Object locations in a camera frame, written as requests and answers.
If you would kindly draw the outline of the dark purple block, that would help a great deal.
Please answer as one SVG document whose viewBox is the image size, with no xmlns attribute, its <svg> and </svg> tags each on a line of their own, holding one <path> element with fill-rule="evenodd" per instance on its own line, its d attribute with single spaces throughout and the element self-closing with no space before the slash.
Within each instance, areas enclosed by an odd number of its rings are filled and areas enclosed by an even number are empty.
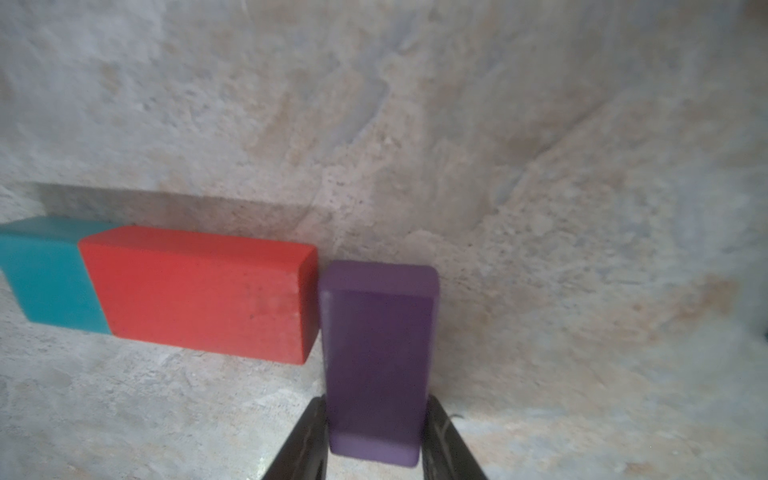
<svg viewBox="0 0 768 480">
<path fill-rule="evenodd" d="M 332 453 L 416 466 L 440 298 L 437 270 L 337 260 L 322 274 L 318 293 Z"/>
</svg>

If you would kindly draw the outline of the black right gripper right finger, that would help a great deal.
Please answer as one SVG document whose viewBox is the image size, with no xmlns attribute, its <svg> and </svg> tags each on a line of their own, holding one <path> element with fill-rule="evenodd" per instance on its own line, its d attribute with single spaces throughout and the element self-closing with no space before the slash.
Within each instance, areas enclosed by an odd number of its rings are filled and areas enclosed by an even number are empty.
<svg viewBox="0 0 768 480">
<path fill-rule="evenodd" d="M 488 479 L 434 395 L 427 401 L 421 450 L 425 480 Z"/>
</svg>

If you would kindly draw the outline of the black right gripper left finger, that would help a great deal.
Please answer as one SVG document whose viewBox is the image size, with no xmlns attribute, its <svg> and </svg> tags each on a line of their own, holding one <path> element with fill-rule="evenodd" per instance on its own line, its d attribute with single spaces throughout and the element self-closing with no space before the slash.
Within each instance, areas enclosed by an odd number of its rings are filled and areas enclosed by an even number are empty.
<svg viewBox="0 0 768 480">
<path fill-rule="evenodd" d="M 325 480 L 328 451 L 326 398 L 314 397 L 262 480 Z"/>
</svg>

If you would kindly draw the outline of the red block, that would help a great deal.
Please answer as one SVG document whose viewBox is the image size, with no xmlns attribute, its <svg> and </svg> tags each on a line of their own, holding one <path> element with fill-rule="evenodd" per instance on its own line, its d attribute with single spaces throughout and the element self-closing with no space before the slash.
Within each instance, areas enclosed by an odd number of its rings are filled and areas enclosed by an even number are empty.
<svg viewBox="0 0 768 480">
<path fill-rule="evenodd" d="M 309 244 L 123 226 L 78 244 L 122 339 L 304 364 L 319 331 Z"/>
</svg>

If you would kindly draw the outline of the teal cube block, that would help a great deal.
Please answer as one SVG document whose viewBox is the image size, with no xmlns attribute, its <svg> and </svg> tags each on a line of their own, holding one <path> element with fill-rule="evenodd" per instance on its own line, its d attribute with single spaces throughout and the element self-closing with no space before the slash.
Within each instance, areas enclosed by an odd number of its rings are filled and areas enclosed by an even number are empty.
<svg viewBox="0 0 768 480">
<path fill-rule="evenodd" d="M 111 333 L 78 243 L 115 227 L 47 216 L 1 226 L 1 269 L 28 320 Z"/>
</svg>

